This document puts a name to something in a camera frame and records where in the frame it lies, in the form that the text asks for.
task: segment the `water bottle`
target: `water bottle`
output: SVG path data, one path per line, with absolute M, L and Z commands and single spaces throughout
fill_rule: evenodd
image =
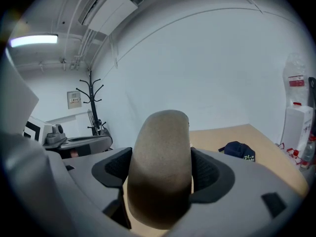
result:
M 299 53 L 291 53 L 285 63 L 283 80 L 286 93 L 286 106 L 295 102 L 307 105 L 309 95 L 308 76 L 305 61 Z
M 300 166 L 301 170 L 307 169 L 310 163 L 312 162 L 315 154 L 315 145 L 316 136 L 310 135 L 302 156 L 302 162 Z

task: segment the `white box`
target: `white box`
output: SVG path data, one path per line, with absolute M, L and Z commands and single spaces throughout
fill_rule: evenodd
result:
M 291 106 L 286 108 L 285 126 L 282 143 L 283 151 L 292 148 L 302 156 L 307 144 L 313 120 L 313 109 L 309 106 Z

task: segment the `red bottle cap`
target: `red bottle cap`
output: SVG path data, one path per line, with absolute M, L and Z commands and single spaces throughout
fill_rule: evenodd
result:
M 310 134 L 309 140 L 315 141 L 316 140 L 316 136 L 313 136 L 312 134 Z

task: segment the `wooden table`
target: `wooden table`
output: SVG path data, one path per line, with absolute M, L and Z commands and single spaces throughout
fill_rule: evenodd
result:
M 193 147 L 218 152 L 219 148 L 232 141 L 247 144 L 256 152 L 256 162 L 270 169 L 299 195 L 304 197 L 308 184 L 301 172 L 294 167 L 288 157 L 271 140 L 253 126 L 239 125 L 213 130 L 191 131 Z

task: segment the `red label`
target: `red label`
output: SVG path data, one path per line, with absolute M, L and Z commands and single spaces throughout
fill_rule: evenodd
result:
M 288 80 L 290 83 L 290 87 L 301 87 L 305 85 L 303 75 L 289 77 Z
M 301 87 L 304 85 L 304 80 L 290 81 L 290 87 Z

